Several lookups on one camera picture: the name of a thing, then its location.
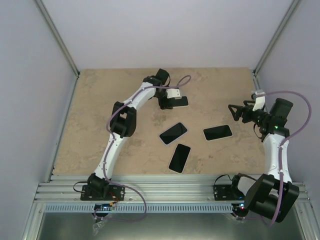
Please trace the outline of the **aluminium corner post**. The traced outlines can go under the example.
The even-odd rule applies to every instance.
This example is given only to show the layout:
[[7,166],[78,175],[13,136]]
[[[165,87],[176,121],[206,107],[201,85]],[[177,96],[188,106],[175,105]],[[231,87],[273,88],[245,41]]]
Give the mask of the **aluminium corner post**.
[[66,59],[67,63],[69,64],[70,68],[72,69],[76,78],[79,77],[80,71],[78,70],[70,52],[67,49],[53,19],[50,16],[50,13],[42,0],[34,0],[33,1],[37,9],[39,10],[41,16],[43,17],[49,31],[51,32],[54,40],[56,41],[57,45],[59,46],[64,58]]
[[268,59],[269,55],[271,54],[272,50],[276,46],[278,40],[281,38],[285,28],[289,24],[291,18],[295,14],[296,10],[298,9],[299,5],[301,4],[301,0],[292,0],[288,9],[286,10],[284,16],[282,17],[280,23],[278,24],[274,34],[272,35],[267,47],[265,48],[262,56],[260,57],[258,63],[256,64],[255,68],[252,70],[252,73],[255,77],[258,76],[259,71],[262,69],[264,63]]

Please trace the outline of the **aluminium rail frame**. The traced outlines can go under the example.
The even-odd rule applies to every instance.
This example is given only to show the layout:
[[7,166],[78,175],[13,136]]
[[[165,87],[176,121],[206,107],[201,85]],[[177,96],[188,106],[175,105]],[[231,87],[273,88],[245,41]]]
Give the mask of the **aluminium rail frame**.
[[[156,74],[149,69],[84,69],[80,72],[51,180],[38,186],[37,202],[79,202],[81,181],[99,164],[108,143],[107,121],[115,102],[125,101],[143,79]],[[113,180],[129,186],[125,201],[212,201],[212,186],[219,175],[265,171],[265,152],[252,123],[234,121],[228,105],[242,105],[255,89],[248,68],[171,68],[171,84],[184,76],[182,87],[188,106],[161,110],[157,99],[137,112],[137,127],[124,144]],[[176,123],[188,132],[169,145],[159,135]],[[229,125],[232,136],[207,141],[203,130]],[[169,169],[177,144],[191,148],[182,173]]]

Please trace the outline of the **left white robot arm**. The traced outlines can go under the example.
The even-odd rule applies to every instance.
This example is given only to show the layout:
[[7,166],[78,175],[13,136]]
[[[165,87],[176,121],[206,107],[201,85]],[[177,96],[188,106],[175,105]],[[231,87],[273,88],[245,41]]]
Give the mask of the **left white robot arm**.
[[165,85],[168,79],[170,74],[160,68],[156,75],[145,77],[139,89],[131,97],[123,102],[115,102],[106,126],[109,132],[107,147],[99,165],[89,176],[87,185],[83,187],[83,195],[87,194],[90,198],[99,200],[108,197],[110,180],[120,151],[136,130],[137,111],[152,98],[168,99],[166,92],[168,86]]

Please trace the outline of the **phone in white case front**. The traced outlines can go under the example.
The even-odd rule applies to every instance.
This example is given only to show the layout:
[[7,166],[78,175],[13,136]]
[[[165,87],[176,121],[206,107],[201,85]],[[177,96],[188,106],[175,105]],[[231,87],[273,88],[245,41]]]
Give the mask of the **phone in white case front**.
[[191,148],[189,146],[181,143],[177,144],[168,168],[173,172],[181,174],[184,171],[190,152]]

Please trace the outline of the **right aluminium corner post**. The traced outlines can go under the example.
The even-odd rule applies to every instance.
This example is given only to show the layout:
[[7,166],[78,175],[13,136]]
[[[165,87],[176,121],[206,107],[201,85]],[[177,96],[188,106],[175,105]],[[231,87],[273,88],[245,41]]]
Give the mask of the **right aluminium corner post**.
[[301,4],[301,0],[292,0],[288,9],[286,10],[284,16],[282,17],[280,23],[278,24],[274,34],[272,35],[267,47],[265,48],[262,56],[260,57],[258,63],[256,64],[255,68],[252,70],[252,73],[255,77],[258,76],[259,71],[262,69],[264,63],[268,59],[269,55],[271,54],[272,50],[276,46],[278,40],[281,38],[285,28],[289,24],[291,18],[295,14],[296,10],[298,9],[299,5]]

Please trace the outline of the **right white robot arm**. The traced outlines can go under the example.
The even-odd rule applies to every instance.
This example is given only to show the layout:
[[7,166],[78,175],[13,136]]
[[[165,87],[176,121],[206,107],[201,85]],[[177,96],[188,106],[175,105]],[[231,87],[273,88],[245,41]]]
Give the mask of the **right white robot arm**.
[[290,131],[285,127],[293,103],[277,98],[270,110],[264,111],[264,97],[243,105],[228,105],[235,121],[253,122],[261,133],[265,153],[265,172],[254,179],[243,173],[232,178],[229,193],[236,200],[244,200],[244,208],[272,223],[284,220],[299,196],[288,170],[287,148]]

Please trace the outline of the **phone in white case right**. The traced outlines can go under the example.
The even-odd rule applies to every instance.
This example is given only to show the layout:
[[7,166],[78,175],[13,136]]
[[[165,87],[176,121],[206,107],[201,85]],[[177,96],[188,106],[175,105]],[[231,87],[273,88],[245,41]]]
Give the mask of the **phone in white case right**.
[[214,140],[229,138],[233,136],[233,133],[229,125],[220,125],[220,126],[205,128],[203,130],[203,134],[207,141],[214,141]]

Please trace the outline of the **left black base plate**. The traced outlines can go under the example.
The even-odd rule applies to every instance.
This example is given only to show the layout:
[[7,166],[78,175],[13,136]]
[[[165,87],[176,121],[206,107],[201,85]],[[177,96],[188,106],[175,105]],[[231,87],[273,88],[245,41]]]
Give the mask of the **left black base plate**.
[[123,187],[109,184],[98,188],[84,185],[81,192],[81,201],[123,201],[125,196],[125,189]]

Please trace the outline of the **phone in lavender case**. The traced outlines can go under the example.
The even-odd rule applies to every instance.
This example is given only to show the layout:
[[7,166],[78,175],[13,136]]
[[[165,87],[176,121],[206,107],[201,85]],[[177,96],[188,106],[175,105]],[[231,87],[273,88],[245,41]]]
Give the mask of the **phone in lavender case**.
[[181,122],[176,123],[159,135],[160,140],[164,145],[170,145],[181,136],[185,135],[188,129]]

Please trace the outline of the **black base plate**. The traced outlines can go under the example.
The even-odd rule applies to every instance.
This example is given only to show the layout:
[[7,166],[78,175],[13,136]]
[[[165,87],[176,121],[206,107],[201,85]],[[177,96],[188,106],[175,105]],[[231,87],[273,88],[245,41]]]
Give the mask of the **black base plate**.
[[81,201],[123,201],[125,196],[125,189],[123,187],[109,184],[98,188],[84,185],[81,192]]
[[213,195],[215,201],[234,201],[236,197],[232,192],[231,184],[218,184],[213,186]]

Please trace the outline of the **phone in white case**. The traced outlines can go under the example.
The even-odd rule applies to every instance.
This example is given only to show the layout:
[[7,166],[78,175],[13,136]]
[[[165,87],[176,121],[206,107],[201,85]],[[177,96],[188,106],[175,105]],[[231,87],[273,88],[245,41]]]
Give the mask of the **phone in white case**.
[[190,152],[191,148],[189,146],[181,143],[177,144],[168,168],[173,172],[181,174],[184,171]]
[[233,136],[233,133],[229,125],[220,125],[220,126],[205,128],[203,130],[203,134],[207,141],[214,141],[214,140],[229,138]]

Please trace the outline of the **left controller board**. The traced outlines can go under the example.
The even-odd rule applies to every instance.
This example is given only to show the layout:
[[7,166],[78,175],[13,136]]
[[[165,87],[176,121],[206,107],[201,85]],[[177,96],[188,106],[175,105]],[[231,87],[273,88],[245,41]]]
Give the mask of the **left controller board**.
[[117,203],[111,202],[111,203],[96,204],[93,209],[96,212],[111,212],[115,210],[116,207],[117,207]]

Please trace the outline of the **blue phone black screen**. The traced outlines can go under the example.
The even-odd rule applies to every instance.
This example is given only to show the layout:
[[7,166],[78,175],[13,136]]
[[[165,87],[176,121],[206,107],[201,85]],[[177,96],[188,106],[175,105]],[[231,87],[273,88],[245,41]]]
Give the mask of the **blue phone black screen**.
[[178,107],[186,107],[189,105],[188,97],[187,96],[182,96],[178,98],[173,98],[171,100],[172,107],[173,108],[178,108]]

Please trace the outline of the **right controller board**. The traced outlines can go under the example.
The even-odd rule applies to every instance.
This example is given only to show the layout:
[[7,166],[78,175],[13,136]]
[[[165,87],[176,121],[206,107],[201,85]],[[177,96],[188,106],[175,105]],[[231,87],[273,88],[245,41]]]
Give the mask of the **right controller board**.
[[243,203],[237,204],[234,210],[236,213],[244,213],[246,211]]

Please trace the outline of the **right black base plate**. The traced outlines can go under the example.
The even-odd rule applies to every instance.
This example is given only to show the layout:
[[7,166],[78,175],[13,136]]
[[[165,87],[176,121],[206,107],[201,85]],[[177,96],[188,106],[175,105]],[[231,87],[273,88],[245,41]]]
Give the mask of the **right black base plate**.
[[213,186],[213,195],[215,201],[234,201],[236,197],[232,192],[231,184],[218,184]]

